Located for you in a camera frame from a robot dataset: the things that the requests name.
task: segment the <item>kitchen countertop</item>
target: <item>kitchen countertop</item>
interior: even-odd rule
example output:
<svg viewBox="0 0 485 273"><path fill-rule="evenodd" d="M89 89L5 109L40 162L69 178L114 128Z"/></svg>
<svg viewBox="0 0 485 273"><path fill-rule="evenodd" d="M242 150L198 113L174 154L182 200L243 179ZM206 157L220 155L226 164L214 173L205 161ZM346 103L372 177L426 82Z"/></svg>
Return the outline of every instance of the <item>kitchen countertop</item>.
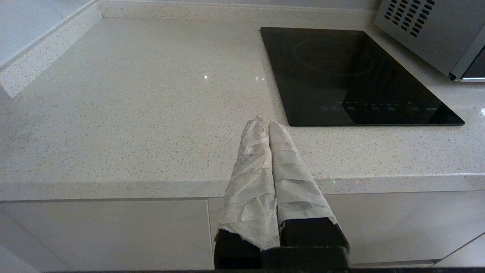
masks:
<svg viewBox="0 0 485 273"><path fill-rule="evenodd" d="M0 200L223 196L248 119L288 125L261 23L104 18L0 101ZM466 125L288 127L325 194L485 190L485 84L365 30Z"/></svg>

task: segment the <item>countertop edge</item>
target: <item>countertop edge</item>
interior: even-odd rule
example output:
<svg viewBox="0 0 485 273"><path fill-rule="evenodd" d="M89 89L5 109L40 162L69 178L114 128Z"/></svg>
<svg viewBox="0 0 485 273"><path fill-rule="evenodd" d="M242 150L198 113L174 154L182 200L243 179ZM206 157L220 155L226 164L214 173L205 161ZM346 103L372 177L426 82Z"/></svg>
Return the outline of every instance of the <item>countertop edge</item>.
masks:
<svg viewBox="0 0 485 273"><path fill-rule="evenodd" d="M316 179L324 195L485 190L485 173ZM0 201L223 197L228 181L1 183Z"/></svg>

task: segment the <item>cabinet door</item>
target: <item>cabinet door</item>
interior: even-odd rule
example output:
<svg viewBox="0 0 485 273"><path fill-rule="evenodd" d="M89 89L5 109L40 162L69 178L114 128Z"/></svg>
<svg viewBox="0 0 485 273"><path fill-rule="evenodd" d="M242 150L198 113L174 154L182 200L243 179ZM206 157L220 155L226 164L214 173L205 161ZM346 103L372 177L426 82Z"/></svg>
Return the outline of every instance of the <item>cabinet door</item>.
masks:
<svg viewBox="0 0 485 273"><path fill-rule="evenodd" d="M212 269L206 200L0 207L76 271Z"/></svg>
<svg viewBox="0 0 485 273"><path fill-rule="evenodd" d="M481 235L433 267L485 267L485 235Z"/></svg>
<svg viewBox="0 0 485 273"><path fill-rule="evenodd" d="M485 231L485 192L328 195L351 263L442 259Z"/></svg>
<svg viewBox="0 0 485 273"><path fill-rule="evenodd" d="M22 268L23 272L29 272L29 266L40 272L72 270L31 232L1 209L0 256L0 272L16 272L8 269L14 266Z"/></svg>

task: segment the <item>microwave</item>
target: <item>microwave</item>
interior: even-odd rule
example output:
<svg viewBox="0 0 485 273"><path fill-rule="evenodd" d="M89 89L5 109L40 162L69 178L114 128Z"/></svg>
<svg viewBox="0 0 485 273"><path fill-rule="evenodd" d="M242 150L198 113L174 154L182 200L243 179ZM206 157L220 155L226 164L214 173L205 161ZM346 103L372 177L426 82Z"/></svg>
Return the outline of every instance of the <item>microwave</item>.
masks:
<svg viewBox="0 0 485 273"><path fill-rule="evenodd" d="M383 0L374 23L451 80L485 82L484 0Z"/></svg>

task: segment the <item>induction cooktop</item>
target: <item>induction cooktop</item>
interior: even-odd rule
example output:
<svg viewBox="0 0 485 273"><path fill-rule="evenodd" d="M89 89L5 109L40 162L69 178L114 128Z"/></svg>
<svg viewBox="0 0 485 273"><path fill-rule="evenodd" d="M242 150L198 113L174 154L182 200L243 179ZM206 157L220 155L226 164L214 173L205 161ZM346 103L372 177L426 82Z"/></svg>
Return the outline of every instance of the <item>induction cooktop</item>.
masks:
<svg viewBox="0 0 485 273"><path fill-rule="evenodd" d="M261 35L290 126L465 124L365 32Z"/></svg>

